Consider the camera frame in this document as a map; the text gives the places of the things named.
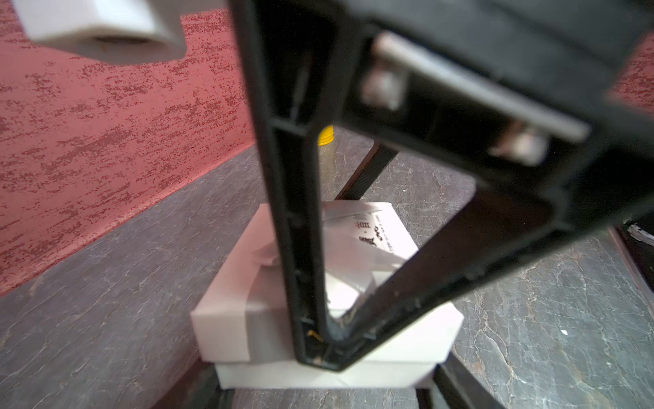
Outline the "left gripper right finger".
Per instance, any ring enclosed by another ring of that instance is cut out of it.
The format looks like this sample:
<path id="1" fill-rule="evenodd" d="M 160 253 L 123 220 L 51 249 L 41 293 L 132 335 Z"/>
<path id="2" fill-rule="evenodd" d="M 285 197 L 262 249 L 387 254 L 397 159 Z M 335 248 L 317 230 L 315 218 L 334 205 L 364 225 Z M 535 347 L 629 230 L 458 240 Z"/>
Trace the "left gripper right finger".
<path id="1" fill-rule="evenodd" d="M 431 308 L 653 208 L 653 121 L 611 85 L 650 1 L 341 1 L 342 122 L 471 175 L 472 199 L 330 326 L 343 370 Z"/>

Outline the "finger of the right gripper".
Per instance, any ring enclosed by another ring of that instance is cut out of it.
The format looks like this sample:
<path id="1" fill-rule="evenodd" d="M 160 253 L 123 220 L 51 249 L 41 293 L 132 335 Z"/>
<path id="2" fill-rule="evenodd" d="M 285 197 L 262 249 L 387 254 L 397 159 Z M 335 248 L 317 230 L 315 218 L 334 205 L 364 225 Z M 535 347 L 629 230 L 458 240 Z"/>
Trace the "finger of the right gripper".
<path id="1" fill-rule="evenodd" d="M 360 200 L 398 153 L 393 148 L 375 142 L 337 194 L 336 200 Z"/>
<path id="2" fill-rule="evenodd" d="M 429 381 L 429 387 L 416 389 L 420 409 L 505 409 L 453 352 L 436 366 Z"/>

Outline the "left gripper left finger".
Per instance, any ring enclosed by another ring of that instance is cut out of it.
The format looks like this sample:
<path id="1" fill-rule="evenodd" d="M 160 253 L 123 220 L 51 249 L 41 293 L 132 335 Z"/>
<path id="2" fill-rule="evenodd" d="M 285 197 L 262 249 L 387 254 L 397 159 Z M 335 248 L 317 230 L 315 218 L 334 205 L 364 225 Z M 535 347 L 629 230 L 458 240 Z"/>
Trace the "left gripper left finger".
<path id="1" fill-rule="evenodd" d="M 364 49 L 344 1 L 231 1 L 296 359 L 350 366 L 326 307 L 318 135 L 335 124 Z"/>

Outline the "white jewelry box lid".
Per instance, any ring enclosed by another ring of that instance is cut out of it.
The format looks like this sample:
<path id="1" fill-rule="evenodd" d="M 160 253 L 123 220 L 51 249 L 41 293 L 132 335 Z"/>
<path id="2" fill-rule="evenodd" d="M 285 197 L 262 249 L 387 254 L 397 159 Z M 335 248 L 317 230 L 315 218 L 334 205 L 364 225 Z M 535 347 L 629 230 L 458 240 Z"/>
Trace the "white jewelry box lid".
<path id="1" fill-rule="evenodd" d="M 393 206 L 336 200 L 322 204 L 327 308 L 341 318 L 387 281 L 417 246 Z M 268 204 L 261 204 L 191 313 L 202 357 L 220 364 L 292 360 L 280 252 Z M 432 309 L 365 362 L 440 363 L 463 323 L 452 303 Z"/>

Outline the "white jewelry box base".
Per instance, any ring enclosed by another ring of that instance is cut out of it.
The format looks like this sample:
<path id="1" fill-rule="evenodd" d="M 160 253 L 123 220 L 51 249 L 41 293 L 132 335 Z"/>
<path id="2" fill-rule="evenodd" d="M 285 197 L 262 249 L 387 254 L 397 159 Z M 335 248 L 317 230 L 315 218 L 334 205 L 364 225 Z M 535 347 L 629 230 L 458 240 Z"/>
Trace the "white jewelry box base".
<path id="1" fill-rule="evenodd" d="M 429 387 L 434 364 L 363 361 L 334 373 L 295 361 L 216 364 L 223 389 L 408 389 Z"/>

